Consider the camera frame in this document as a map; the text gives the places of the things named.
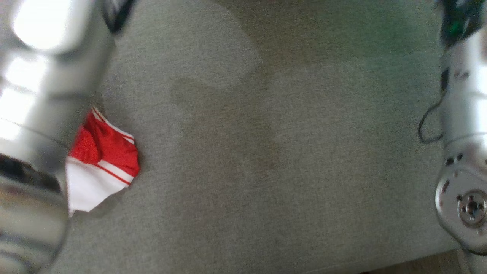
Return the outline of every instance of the white stripe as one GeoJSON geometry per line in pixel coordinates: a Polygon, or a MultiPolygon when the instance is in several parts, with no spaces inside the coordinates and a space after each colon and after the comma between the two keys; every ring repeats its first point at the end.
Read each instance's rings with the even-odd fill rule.
{"type": "Polygon", "coordinates": [[[96,111],[95,111],[95,110],[93,110],[93,109],[92,109],[92,113],[93,113],[93,116],[94,116],[94,117],[95,117],[95,118],[96,118],[98,121],[102,121],[102,122],[103,122],[103,120],[100,118],[100,116],[98,116],[98,113],[96,113],[96,111]]]}
{"type": "Polygon", "coordinates": [[[133,144],[135,144],[135,142],[133,141],[133,139],[129,139],[129,138],[125,137],[125,136],[124,136],[124,138],[125,138],[125,140],[127,140],[129,143],[131,143],[132,145],[133,145],[133,144]]]}
{"type": "Polygon", "coordinates": [[[66,178],[70,213],[89,212],[108,196],[129,185],[94,165],[73,157],[66,159],[66,178]]]}
{"type": "Polygon", "coordinates": [[[126,173],[125,171],[119,169],[118,167],[108,163],[105,160],[101,160],[98,162],[98,165],[107,169],[108,171],[112,172],[113,174],[117,175],[118,177],[122,178],[123,180],[127,182],[132,182],[133,177],[130,176],[130,174],[126,173]]]}
{"type": "Polygon", "coordinates": [[[105,117],[103,117],[103,115],[101,114],[101,112],[100,112],[100,111],[99,111],[99,110],[98,110],[98,109],[97,109],[95,106],[93,106],[93,108],[95,109],[95,110],[94,110],[94,113],[98,112],[98,114],[99,114],[100,118],[101,118],[101,119],[102,119],[102,120],[103,120],[103,121],[104,121],[104,122],[105,122],[107,125],[109,125],[111,128],[115,129],[116,131],[120,132],[120,133],[121,133],[121,134],[123,134],[123,135],[126,135],[126,136],[129,136],[129,137],[131,137],[131,138],[134,138],[134,137],[133,137],[131,134],[126,133],[125,131],[123,131],[123,130],[121,130],[121,129],[117,128],[117,127],[115,127],[115,126],[114,126],[114,125],[112,125],[110,122],[108,122],[108,120],[107,120],[105,117]]]}

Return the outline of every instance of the screw hole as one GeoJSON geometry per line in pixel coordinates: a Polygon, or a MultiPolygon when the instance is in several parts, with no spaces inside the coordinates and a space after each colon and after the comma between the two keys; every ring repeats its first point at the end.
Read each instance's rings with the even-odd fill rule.
{"type": "Polygon", "coordinates": [[[455,162],[455,160],[453,160],[452,157],[448,158],[447,161],[445,162],[445,166],[450,166],[452,165],[453,163],[455,162]]]}
{"type": "Polygon", "coordinates": [[[461,76],[460,79],[465,80],[470,76],[470,72],[466,71],[461,76]]]}

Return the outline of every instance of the gray table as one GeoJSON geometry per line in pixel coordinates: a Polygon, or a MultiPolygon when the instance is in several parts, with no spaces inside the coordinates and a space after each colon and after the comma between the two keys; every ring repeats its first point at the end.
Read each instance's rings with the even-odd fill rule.
{"type": "Polygon", "coordinates": [[[441,144],[415,133],[437,26],[428,0],[139,1],[103,98],[142,172],[74,216],[49,273],[358,273],[455,248],[441,144]]]}

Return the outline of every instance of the crumpled towel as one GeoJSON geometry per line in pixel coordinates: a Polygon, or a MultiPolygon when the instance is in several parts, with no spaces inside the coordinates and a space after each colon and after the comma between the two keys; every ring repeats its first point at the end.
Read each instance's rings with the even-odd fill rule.
{"type": "Polygon", "coordinates": [[[114,127],[93,107],[66,159],[70,215],[89,212],[128,187],[139,171],[133,136],[114,127]]]}

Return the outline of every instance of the white fabric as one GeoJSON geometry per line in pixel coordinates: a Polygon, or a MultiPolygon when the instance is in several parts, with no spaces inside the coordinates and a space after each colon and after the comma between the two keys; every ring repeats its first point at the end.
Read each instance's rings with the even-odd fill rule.
{"type": "Polygon", "coordinates": [[[91,211],[110,195],[129,186],[103,169],[73,157],[66,159],[66,177],[71,216],[77,210],[91,211]]]}

